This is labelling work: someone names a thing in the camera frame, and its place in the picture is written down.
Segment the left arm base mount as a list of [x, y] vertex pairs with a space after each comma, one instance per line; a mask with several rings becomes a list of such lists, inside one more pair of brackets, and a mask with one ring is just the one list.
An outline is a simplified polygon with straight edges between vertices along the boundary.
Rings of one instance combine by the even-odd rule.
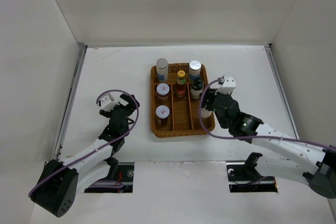
[[107, 176], [99, 179], [84, 190], [84, 193], [132, 193], [134, 162], [117, 162], [114, 157], [108, 159], [110, 169]]

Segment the silver-lid salt shaker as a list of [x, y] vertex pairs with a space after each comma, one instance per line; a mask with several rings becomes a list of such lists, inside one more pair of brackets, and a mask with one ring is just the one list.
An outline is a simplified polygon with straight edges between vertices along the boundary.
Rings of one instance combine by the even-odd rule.
[[156, 73], [159, 83], [167, 83], [169, 79], [169, 63], [165, 58], [156, 61]]
[[200, 76], [202, 64], [198, 60], [192, 60], [188, 67], [188, 78], [190, 82]]

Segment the black-cap white sauce bottle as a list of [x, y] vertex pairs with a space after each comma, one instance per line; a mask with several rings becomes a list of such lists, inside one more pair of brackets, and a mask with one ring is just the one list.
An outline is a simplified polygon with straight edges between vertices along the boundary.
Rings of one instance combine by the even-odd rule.
[[204, 89], [204, 81], [200, 77], [196, 77], [191, 83], [191, 98], [199, 100]]

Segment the white-lid jar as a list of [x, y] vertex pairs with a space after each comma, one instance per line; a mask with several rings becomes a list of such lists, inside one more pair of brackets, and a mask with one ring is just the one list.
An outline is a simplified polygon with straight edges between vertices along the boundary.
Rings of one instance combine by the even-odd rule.
[[158, 125], [166, 125], [170, 116], [170, 109], [166, 105], [160, 105], [155, 110]]
[[170, 87], [168, 84], [166, 83], [160, 83], [157, 87], [156, 87], [156, 97], [157, 100], [161, 103], [165, 103], [170, 95]]

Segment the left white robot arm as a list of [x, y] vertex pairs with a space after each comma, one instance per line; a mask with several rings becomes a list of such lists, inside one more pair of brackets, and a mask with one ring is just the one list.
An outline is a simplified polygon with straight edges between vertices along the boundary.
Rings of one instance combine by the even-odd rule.
[[50, 160], [36, 186], [29, 192], [32, 202], [55, 217], [62, 217], [72, 206], [75, 197], [100, 179], [113, 181], [118, 175], [118, 161], [113, 157], [125, 143], [125, 138], [137, 120], [130, 116], [139, 112], [135, 96], [120, 91], [125, 105], [115, 102], [111, 91], [100, 94], [96, 104], [100, 115], [109, 120], [98, 138], [83, 151], [62, 161]]

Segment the red sauce bottle yellow cap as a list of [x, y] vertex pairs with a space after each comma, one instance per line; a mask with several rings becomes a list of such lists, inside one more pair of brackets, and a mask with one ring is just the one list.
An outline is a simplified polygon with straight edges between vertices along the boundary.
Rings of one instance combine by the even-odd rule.
[[175, 95], [178, 98], [183, 98], [186, 93], [186, 81], [185, 81], [185, 71], [180, 70], [177, 72]]

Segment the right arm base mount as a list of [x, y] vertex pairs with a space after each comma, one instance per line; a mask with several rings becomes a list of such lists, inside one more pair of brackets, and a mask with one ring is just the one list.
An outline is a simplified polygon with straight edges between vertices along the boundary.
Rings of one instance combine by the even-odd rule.
[[263, 155], [251, 153], [245, 161], [226, 163], [229, 191], [231, 193], [277, 193], [276, 180], [272, 176], [261, 176], [257, 161]]

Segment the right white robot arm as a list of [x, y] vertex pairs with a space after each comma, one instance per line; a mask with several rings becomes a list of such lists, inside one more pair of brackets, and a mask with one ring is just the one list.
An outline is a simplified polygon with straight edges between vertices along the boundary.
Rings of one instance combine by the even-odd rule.
[[246, 187], [264, 177], [282, 177], [308, 186], [320, 196], [335, 198], [335, 147], [291, 138], [261, 119], [242, 112], [239, 104], [223, 88], [206, 88], [201, 96], [201, 112], [214, 113], [230, 140], [268, 149], [285, 158], [266, 159], [251, 153], [243, 165]]

